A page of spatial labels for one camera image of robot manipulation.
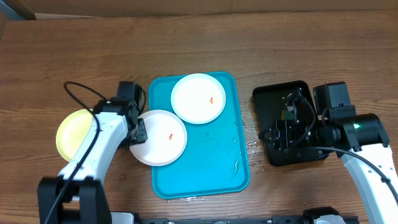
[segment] yellow plate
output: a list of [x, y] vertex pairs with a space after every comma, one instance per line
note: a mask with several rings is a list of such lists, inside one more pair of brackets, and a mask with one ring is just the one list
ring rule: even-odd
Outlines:
[[93, 115], [86, 109], [65, 118], [57, 131], [55, 142], [60, 155], [68, 162], [73, 158], [90, 130]]

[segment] blue object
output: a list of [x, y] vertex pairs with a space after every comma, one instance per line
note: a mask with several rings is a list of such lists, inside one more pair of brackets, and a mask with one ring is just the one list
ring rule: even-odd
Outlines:
[[[183, 154], [169, 165], [152, 167], [152, 186], [164, 199], [237, 192], [249, 184], [248, 153], [235, 79], [227, 72], [206, 74], [224, 87], [224, 110], [206, 124], [183, 121], [188, 133]], [[174, 113], [171, 92], [184, 76], [154, 80], [148, 91], [149, 110]]]

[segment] table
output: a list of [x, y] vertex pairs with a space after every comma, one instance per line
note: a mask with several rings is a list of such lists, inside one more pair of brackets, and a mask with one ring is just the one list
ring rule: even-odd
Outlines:
[[[259, 126], [251, 93], [294, 80], [310, 88], [343, 80], [357, 113], [376, 113], [396, 151], [397, 62], [397, 11], [7, 22], [0, 42], [0, 221], [38, 223], [37, 184], [67, 164], [55, 134], [80, 107], [63, 82], [80, 82], [110, 97], [120, 80], [147, 90], [157, 77], [225, 70], [236, 79], [251, 144], [248, 187], [164, 200], [152, 190], [150, 167], [121, 149], [104, 184], [111, 209], [144, 218], [265, 218], [332, 206], [367, 223], [359, 193], [335, 154], [286, 167], [268, 163], [264, 147], [253, 144]], [[85, 90], [74, 92], [88, 105], [98, 101]]]

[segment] plate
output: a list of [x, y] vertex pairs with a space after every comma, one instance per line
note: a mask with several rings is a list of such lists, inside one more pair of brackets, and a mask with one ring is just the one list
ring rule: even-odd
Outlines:
[[66, 161], [69, 162], [79, 150], [90, 130], [92, 120], [93, 115], [86, 109], [82, 109], [73, 112], [62, 121], [55, 143], [58, 152]]
[[221, 83], [201, 73], [187, 75], [178, 81], [170, 100], [175, 114], [192, 124], [205, 124], [216, 119], [226, 101]]
[[144, 119], [148, 140], [130, 146], [141, 162], [164, 166], [178, 159], [187, 145], [187, 130], [181, 119], [164, 110], [152, 110], [140, 115]]

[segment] blue tray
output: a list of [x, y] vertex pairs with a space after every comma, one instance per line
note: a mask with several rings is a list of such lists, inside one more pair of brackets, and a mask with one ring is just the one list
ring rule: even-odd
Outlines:
[[[164, 198], [237, 192], [248, 186], [250, 171], [235, 79], [227, 72], [207, 73], [224, 87], [223, 112], [212, 122], [184, 122], [188, 142], [175, 162], [152, 167], [152, 186]], [[148, 91], [149, 110], [174, 113], [170, 102], [174, 85], [185, 75], [154, 80]]]

